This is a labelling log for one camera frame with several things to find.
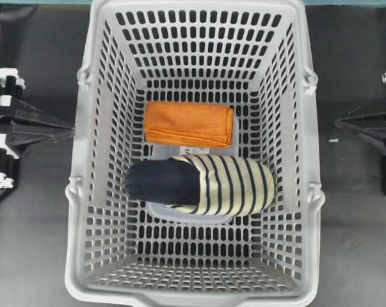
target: label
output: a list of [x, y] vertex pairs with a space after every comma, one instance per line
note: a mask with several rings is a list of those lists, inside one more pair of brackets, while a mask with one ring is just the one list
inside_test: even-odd
[[209, 152], [209, 148], [180, 146], [181, 155], [205, 155]]

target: basket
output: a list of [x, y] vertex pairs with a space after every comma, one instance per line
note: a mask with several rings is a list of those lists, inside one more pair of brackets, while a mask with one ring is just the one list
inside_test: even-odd
[[[305, 306], [318, 287], [318, 123], [305, 8], [295, 0], [96, 0], [79, 95], [65, 283], [77, 299], [145, 306]], [[225, 104], [239, 155], [275, 199], [224, 224], [151, 216], [130, 199], [150, 159], [146, 102]]]

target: dark gray surface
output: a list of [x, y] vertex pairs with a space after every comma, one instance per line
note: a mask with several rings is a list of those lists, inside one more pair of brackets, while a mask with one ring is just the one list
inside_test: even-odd
[[[334, 120], [386, 97], [386, 9], [309, 8], [321, 181], [318, 295], [312, 306], [386, 306], [386, 196], [380, 157]], [[339, 143], [328, 139], [339, 138]]]
[[[386, 306], [386, 197], [377, 153], [336, 130], [342, 113], [386, 96], [386, 8], [308, 8], [315, 71], [322, 209], [318, 295], [311, 306]], [[0, 66], [20, 69], [25, 98], [74, 121], [87, 6], [3, 12]], [[328, 139], [339, 138], [339, 143]], [[74, 300], [63, 274], [71, 140], [32, 146], [18, 189], [0, 203], [0, 306], [103, 306]]]

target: orange towel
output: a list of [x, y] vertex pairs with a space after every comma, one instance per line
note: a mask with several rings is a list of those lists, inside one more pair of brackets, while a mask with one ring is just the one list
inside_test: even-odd
[[144, 129], [149, 143], [227, 148], [233, 125], [234, 111], [227, 106], [152, 101], [147, 103]]

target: plastic container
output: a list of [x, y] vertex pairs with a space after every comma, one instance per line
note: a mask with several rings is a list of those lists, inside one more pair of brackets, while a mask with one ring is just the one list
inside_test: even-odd
[[[318, 286], [318, 123], [300, 1], [94, 1], [78, 72], [65, 283], [131, 306], [305, 306]], [[152, 217], [123, 187], [150, 159], [146, 101], [234, 107], [239, 155], [276, 178], [261, 214]]]
[[[233, 144], [226, 149], [199, 148], [189, 146], [170, 146], [152, 144], [152, 160], [165, 160], [176, 155], [186, 154], [211, 154], [211, 155], [233, 155], [238, 157], [239, 151], [239, 120], [234, 117], [234, 130], [232, 135]], [[160, 203], [146, 202], [147, 211], [152, 217], [158, 217], [167, 221], [183, 222], [191, 224], [225, 224], [231, 221], [230, 216], [196, 216], [194, 214], [182, 213], [171, 209]]]

